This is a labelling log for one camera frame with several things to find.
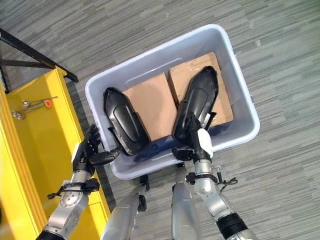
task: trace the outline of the gray carpet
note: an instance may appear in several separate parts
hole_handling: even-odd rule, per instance
[[[83,129],[94,122],[84,92],[90,77],[210,23],[229,34],[261,121],[254,140],[214,155],[226,179],[239,179],[225,195],[260,240],[320,238],[318,0],[0,0],[2,28],[79,77],[68,87]],[[4,45],[1,53],[28,59]],[[43,72],[6,71],[13,89]],[[112,209],[134,184],[108,166],[105,172],[99,175]],[[149,176],[148,209],[132,240],[171,239],[174,175],[168,167]],[[193,189],[192,195],[203,239],[221,240]]]

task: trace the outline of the metal rod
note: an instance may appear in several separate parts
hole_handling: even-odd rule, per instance
[[[34,61],[18,61],[18,60],[5,60],[0,59],[0,65],[2,66],[16,66],[16,67],[29,67],[29,68],[42,68],[42,69],[50,69],[47,65],[44,65],[41,62]]]
[[[40,63],[46,65],[50,69],[54,69],[56,66],[66,71],[66,77],[74,82],[79,82],[78,77],[74,75],[69,70],[65,69],[61,65],[57,64],[56,62],[52,61],[50,58],[46,57],[42,53],[38,52],[37,50],[33,49],[29,45],[25,44],[15,36],[11,35],[7,31],[0,28],[0,40],[9,44],[11,47],[20,50],[21,52],[25,53],[26,55],[30,56],[31,58],[39,61]]]

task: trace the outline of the black strap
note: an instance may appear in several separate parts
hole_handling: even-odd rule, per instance
[[[73,187],[81,187],[80,190],[69,189]],[[46,197],[54,199],[56,196],[61,197],[63,192],[82,192],[84,194],[90,194],[91,192],[99,191],[100,184],[96,178],[91,178],[85,182],[72,182],[62,185],[57,192],[50,193]]]

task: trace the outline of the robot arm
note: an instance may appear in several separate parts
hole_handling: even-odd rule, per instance
[[[212,142],[209,133],[203,129],[194,114],[189,114],[188,139],[192,150],[174,149],[172,152],[179,160],[193,160],[195,172],[187,175],[187,182],[194,184],[196,193],[202,198],[221,234],[226,240],[257,240],[256,235],[248,229],[244,221],[232,207],[227,198],[221,194],[218,183],[222,183],[212,170]]]
[[[59,205],[51,214],[37,240],[66,240],[76,228],[83,210],[87,207],[89,194],[98,191],[100,184],[95,178],[95,166],[112,162],[121,152],[121,147],[98,153],[100,135],[91,125],[85,139],[77,144],[72,156],[72,178],[65,180],[56,193],[47,197],[61,197]]]

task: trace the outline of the black cable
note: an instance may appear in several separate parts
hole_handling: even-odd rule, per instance
[[[237,183],[238,183],[238,180],[237,180],[236,177],[232,178],[232,179],[229,180],[229,181],[226,181],[226,180],[220,181],[220,182],[218,183],[218,185],[219,185],[219,184],[223,184],[223,185],[224,185],[224,186],[221,188],[220,193],[222,193],[223,190],[224,190],[228,185],[234,185],[234,184],[237,184]]]

